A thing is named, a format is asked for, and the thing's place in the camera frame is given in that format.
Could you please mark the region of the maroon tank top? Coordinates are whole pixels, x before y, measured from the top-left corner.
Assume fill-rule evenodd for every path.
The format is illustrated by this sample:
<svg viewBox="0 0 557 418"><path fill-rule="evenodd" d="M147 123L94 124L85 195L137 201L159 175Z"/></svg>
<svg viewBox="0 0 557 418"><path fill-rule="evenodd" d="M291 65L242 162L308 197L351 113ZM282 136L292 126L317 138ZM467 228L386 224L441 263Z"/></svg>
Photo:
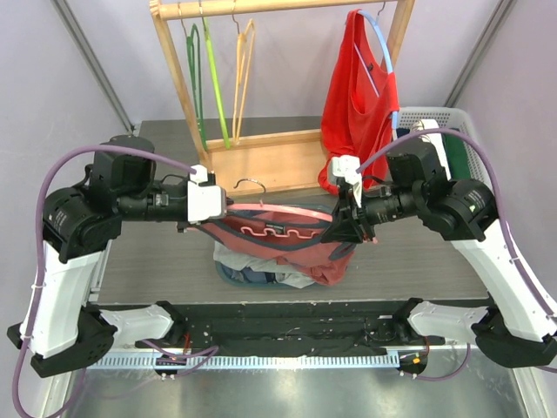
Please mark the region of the maroon tank top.
<svg viewBox="0 0 557 418"><path fill-rule="evenodd" d="M356 245L321 243L331 222L326 206L232 204L225 217L205 222L201 232L236 253L276 260L334 286L344 279Z"/></svg>

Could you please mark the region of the grey tank top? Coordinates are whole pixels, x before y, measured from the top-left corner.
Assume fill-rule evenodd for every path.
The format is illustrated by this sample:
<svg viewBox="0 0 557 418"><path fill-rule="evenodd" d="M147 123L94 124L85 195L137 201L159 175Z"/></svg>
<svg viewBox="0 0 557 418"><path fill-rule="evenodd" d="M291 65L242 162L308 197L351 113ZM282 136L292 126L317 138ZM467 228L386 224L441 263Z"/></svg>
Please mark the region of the grey tank top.
<svg viewBox="0 0 557 418"><path fill-rule="evenodd" d="M213 259L230 268L241 270L250 267L256 272L274 273L280 285L302 289L315 284L308 275L299 272L293 266L280 265L276 260L264 260L251 255L236 253L222 244L216 242Z"/></svg>

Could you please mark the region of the navy blue tank top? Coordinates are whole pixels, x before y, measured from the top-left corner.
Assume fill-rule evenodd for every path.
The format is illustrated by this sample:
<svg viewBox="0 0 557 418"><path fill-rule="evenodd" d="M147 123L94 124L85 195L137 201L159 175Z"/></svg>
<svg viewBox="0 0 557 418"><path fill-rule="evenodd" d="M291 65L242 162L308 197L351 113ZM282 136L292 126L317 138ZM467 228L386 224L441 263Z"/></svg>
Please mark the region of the navy blue tank top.
<svg viewBox="0 0 557 418"><path fill-rule="evenodd" d="M277 285L274 273L256 272L250 267L236 270L220 262L215 263L219 277L226 283L244 287L268 287Z"/></svg>

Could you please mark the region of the red tank top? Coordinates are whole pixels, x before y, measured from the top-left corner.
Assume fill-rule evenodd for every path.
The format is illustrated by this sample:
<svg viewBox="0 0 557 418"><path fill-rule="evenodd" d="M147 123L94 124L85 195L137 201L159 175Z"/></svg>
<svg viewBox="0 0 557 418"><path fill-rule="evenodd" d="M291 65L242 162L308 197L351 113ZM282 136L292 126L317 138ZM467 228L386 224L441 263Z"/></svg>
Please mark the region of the red tank top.
<svg viewBox="0 0 557 418"><path fill-rule="evenodd" d="M393 140L390 113L396 101L391 96L391 88L396 77L386 73L383 52L372 26L357 11L349 11L346 17L320 130L328 159L351 155L365 162ZM360 48L379 89L378 96L353 43Z"/></svg>

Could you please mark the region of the lime green hanger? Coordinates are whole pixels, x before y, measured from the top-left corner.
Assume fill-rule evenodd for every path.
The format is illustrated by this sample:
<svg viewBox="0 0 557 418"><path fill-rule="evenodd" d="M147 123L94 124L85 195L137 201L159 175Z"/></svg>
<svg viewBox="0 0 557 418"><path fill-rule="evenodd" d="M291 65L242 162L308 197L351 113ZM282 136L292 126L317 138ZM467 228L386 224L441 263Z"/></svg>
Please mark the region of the lime green hanger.
<svg viewBox="0 0 557 418"><path fill-rule="evenodd" d="M223 139L223 142L224 142L225 149L229 149L230 146L231 146L230 135L229 135L228 127L227 127L227 123L226 123L225 109L224 109L222 93L221 93L221 89L220 89L220 82L219 82L219 78L218 78L218 70L217 70L217 64L216 64L216 59L215 59L215 55L214 55L214 49L213 49L213 43L212 43L212 39L211 39L210 28L209 28L208 20L207 20L206 17L202 18L202 25L203 25L203 28L204 28L205 48L206 48L208 63L209 63L209 67L210 67L211 82L212 82L214 97L215 97L216 106L217 106L218 120L219 120L219 124L220 124L220 128L221 128L222 139Z"/></svg>

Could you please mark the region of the yellow hanger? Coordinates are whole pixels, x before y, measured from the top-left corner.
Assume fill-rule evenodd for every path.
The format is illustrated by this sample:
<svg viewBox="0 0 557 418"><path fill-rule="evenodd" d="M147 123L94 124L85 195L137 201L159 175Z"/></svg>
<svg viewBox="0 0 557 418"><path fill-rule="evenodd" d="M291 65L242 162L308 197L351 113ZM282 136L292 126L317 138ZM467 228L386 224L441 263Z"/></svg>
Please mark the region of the yellow hanger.
<svg viewBox="0 0 557 418"><path fill-rule="evenodd" d="M236 77L232 114L232 139L234 145L238 145L240 142L247 87L252 68L255 36L255 23L252 19L250 19L245 26L245 29L240 31L237 37Z"/></svg>

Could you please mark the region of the light blue hanger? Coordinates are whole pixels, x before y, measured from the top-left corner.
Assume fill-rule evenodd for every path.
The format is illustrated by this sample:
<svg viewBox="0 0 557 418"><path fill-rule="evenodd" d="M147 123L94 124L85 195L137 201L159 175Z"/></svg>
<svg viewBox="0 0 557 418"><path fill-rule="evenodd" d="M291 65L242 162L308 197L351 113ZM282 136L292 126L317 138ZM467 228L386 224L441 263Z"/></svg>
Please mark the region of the light blue hanger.
<svg viewBox="0 0 557 418"><path fill-rule="evenodd" d="M376 19L374 19L368 12L366 12L364 10L358 10L357 13L360 16L362 16L372 26L372 29L373 29L373 31L376 35L376 38L379 41L379 45L380 45L381 50L383 52L383 58L384 58L384 63L385 63L385 67L386 67L386 73L389 76L394 77L395 74L394 74L394 70L393 70L393 61L392 61L391 53L388 49L387 42L384 38L384 35L383 35L383 33L382 33L382 31L379 27L378 21ZM372 86L376 96L378 96L379 95L379 89L378 89L375 81L373 80L373 78L371 76L370 70L368 69L368 67L366 65L366 62L365 62L365 60L362 56L360 48L358 47L358 45L356 45L356 43L353 43L353 49L356 51L361 65L366 68L367 78L369 80L369 83ZM396 101L396 106L395 106L394 110L390 113L392 136L393 136L394 139L396 139L398 137L397 136L397 129L398 129L398 125L399 125L399 96L398 96L396 82L393 82L393 87L391 88L391 96Z"/></svg>

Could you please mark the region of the dark green hanger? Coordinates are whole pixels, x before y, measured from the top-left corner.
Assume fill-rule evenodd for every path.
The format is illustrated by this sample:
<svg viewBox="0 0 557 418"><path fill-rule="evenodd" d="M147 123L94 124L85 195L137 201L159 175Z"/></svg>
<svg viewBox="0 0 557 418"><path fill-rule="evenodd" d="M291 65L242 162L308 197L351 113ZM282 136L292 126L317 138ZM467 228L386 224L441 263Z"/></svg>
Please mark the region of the dark green hanger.
<svg viewBox="0 0 557 418"><path fill-rule="evenodd" d="M197 128L201 138L203 149L207 150L205 118L203 108L202 71L201 71L201 42L199 30L196 24L191 26L190 31L185 32L186 55L191 79L194 111Z"/></svg>

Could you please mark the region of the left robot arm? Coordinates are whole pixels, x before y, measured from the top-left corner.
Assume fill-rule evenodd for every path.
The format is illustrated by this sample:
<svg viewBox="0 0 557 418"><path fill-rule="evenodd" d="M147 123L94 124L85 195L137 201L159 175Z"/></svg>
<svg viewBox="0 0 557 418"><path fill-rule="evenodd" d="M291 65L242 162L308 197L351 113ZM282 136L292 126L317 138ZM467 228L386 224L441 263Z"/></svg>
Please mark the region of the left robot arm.
<svg viewBox="0 0 557 418"><path fill-rule="evenodd" d="M116 136L100 145L77 148L70 161L89 153L84 179L52 190L50 170L41 186L35 216L37 273L25 319L7 335L43 378L78 371L102 359L116 346L157 342L176 347L187 326L167 301L111 311L91 304L93 280L104 273L104 258L126 221L202 220L205 187L214 178L201 165L181 165L177 184L156 179L157 155L145 138Z"/></svg>

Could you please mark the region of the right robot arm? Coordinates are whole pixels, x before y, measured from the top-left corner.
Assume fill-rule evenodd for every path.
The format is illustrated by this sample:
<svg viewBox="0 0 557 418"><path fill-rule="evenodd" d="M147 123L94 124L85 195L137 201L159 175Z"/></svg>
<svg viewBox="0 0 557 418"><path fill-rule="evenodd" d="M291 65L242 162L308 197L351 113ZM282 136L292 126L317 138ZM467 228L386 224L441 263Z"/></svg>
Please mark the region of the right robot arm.
<svg viewBox="0 0 557 418"><path fill-rule="evenodd" d="M374 227L409 217L460 252L487 289L491 302L453 307L411 298L393 316L393 333L405 344L442 337L474 344L507 368L548 367L556 358L556 322L527 293L526 267L505 241L492 190L477 179L452 180L435 145L412 138L386 154L392 181L364 191L359 159L331 159L328 179L339 201L324 243L360 244Z"/></svg>

